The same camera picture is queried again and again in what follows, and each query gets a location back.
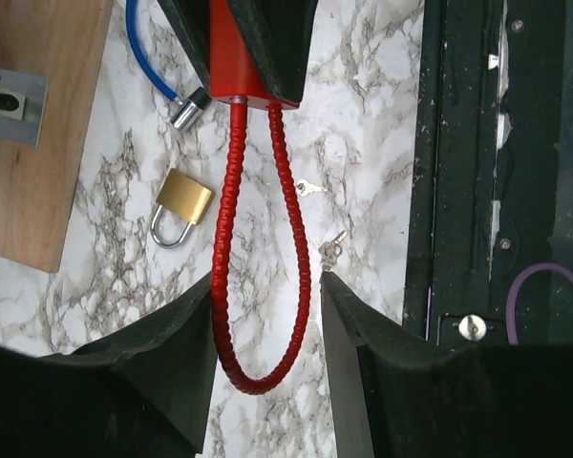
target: white marble tabletop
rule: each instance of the white marble tabletop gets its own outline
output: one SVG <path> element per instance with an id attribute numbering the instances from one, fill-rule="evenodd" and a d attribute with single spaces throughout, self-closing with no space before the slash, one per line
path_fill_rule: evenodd
<path id="1" fill-rule="evenodd" d="M 0 259 L 0 344 L 32 355 L 70 352 L 175 299 L 210 270 L 219 199 L 179 249 L 148 234 L 176 167 L 220 193 L 228 111 L 214 104 L 193 130 L 169 126 L 176 106 L 130 52 L 116 1 L 61 269 L 48 275 Z M 320 317 L 320 244 L 348 230 L 334 271 L 399 320 L 403 300 L 422 0 L 320 0 L 301 108 L 287 113 L 295 179 L 326 193 L 300 198 L 314 284 L 307 335 L 292 372 L 265 396 L 243 395 L 218 367 L 204 457 L 334 457 Z M 156 2 L 140 2 L 153 66 L 182 95 L 199 81 Z M 284 353 L 296 311 L 292 236 L 266 114 L 249 115 L 230 272 L 237 355 L 260 377 Z M 177 227 L 166 224 L 168 234 Z"/>

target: red cable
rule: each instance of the red cable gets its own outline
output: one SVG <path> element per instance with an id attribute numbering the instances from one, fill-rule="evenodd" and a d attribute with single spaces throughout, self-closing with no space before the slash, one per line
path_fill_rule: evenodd
<path id="1" fill-rule="evenodd" d="M 231 134 L 229 153 L 227 155 L 227 171 L 221 197 L 221 208 L 217 220 L 217 235 L 214 242 L 212 258 L 212 328 L 214 340 L 219 354 L 219 360 L 229 381 L 240 391 L 247 394 L 264 394 L 279 384 L 290 371 L 302 346 L 309 316 L 310 301 L 310 271 L 308 257 L 308 242 L 299 202 L 295 194 L 293 177 L 288 165 L 287 145 L 283 115 L 279 105 L 269 108 L 269 128 L 278 169 L 278 177 L 285 196 L 286 210 L 293 229 L 295 251 L 299 265 L 299 305 L 293 333 L 288 343 L 285 356 L 269 375 L 263 379 L 249 378 L 236 359 L 231 334 L 229 332 L 229 315 L 227 313 L 227 274 L 229 272 L 229 253 L 233 237 L 233 221 L 236 216 L 236 205 L 240 193 L 242 170 L 244 163 L 244 141 L 246 139 L 245 103 L 231 104 Z"/>

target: silver padlock shackle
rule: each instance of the silver padlock shackle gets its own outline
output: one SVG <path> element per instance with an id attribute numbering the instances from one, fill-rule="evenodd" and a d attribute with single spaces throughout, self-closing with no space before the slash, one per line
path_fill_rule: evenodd
<path id="1" fill-rule="evenodd" d="M 165 241 L 163 239 L 163 237 L 161 237 L 158 233 L 157 233 L 157 223 L 159 221 L 159 218 L 161 218 L 161 215 L 163 215 L 163 211 L 165 210 L 165 208 L 163 208 L 163 205 L 158 205 L 157 206 L 157 210 L 155 211 L 155 214 L 153 215 L 153 219 L 151 219 L 151 238 L 153 239 L 153 241 L 159 245 L 161 248 L 165 248 L 165 249 L 172 249 L 172 248 L 176 248 L 178 246 L 181 246 L 182 243 L 186 240 L 187 236 L 189 235 L 189 232 L 191 231 L 191 228 L 193 227 L 193 224 L 189 221 L 187 221 L 187 225 L 185 226 L 184 230 L 182 231 L 182 234 L 180 234 L 180 237 L 173 242 L 168 242 Z"/>

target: brass padlock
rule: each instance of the brass padlock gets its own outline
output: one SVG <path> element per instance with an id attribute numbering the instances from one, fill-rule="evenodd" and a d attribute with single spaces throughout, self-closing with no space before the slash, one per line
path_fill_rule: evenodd
<path id="1" fill-rule="evenodd" d="M 155 243 L 161 248 L 176 248 L 181 245 L 189 235 L 191 228 L 202 220 L 212 195 L 211 190 L 199 184 L 195 179 L 176 169 L 170 170 L 159 191 L 158 207 L 151 220 L 151 237 Z M 157 223 L 163 210 L 168 210 L 187 222 L 176 241 L 167 242 L 157 233 Z"/>

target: wooden board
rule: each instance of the wooden board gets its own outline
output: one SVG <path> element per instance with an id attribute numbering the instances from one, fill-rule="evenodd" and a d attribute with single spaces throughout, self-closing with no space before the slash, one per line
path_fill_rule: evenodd
<path id="1" fill-rule="evenodd" d="M 113 0 L 0 0 L 0 68 L 49 78 L 36 148 L 0 140 L 0 256 L 56 272 Z"/>

